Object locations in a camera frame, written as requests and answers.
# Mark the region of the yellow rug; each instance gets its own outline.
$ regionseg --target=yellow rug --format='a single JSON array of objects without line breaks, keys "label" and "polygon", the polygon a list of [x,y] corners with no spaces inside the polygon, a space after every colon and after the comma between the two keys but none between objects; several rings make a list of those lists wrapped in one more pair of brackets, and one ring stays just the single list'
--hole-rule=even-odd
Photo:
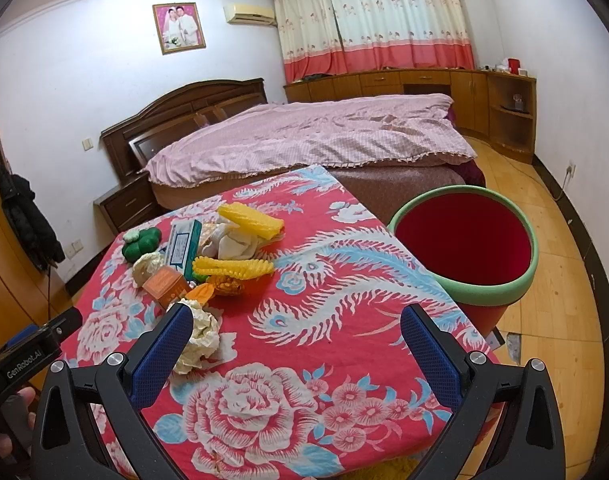
[{"label": "yellow rug", "polygon": [[418,463],[417,460],[412,458],[394,458],[387,462],[346,473],[339,477],[339,480],[407,480]]}]

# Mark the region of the air conditioner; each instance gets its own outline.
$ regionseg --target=air conditioner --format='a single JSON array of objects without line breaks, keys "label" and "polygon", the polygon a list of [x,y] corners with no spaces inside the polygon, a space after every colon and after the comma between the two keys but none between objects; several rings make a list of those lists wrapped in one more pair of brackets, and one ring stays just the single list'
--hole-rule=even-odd
[{"label": "air conditioner", "polygon": [[246,4],[229,4],[224,6],[228,23],[246,23],[247,25],[275,25],[276,14],[268,7]]}]

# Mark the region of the framed wedding photo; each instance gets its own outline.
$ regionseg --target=framed wedding photo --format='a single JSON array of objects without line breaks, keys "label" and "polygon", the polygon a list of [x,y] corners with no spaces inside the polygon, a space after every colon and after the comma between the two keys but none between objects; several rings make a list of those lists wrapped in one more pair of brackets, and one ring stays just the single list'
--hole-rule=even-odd
[{"label": "framed wedding photo", "polygon": [[206,47],[195,3],[154,5],[153,17],[163,54]]}]

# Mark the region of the groom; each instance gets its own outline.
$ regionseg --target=groom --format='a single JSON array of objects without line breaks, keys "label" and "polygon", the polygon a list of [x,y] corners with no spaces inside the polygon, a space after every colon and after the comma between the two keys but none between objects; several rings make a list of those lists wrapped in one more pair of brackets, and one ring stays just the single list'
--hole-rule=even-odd
[{"label": "groom", "polygon": [[196,23],[196,20],[193,19],[193,16],[185,14],[184,8],[182,6],[178,6],[176,12],[178,13],[178,18],[180,19],[180,33],[182,34],[182,38],[185,44],[187,46],[197,45],[198,24]]}]

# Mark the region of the brown bed skirt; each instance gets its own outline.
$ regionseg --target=brown bed skirt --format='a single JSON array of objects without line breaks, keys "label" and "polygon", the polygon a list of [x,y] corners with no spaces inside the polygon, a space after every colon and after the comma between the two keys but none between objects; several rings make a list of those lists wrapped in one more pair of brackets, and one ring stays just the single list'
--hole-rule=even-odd
[{"label": "brown bed skirt", "polygon": [[[272,174],[286,173],[279,171]],[[409,200],[443,186],[465,184],[449,166],[411,168],[407,166],[329,169],[347,190],[385,225]],[[246,186],[268,176],[250,176],[207,182],[196,187],[169,187],[152,184],[158,203],[169,210],[204,200],[235,187]]]}]

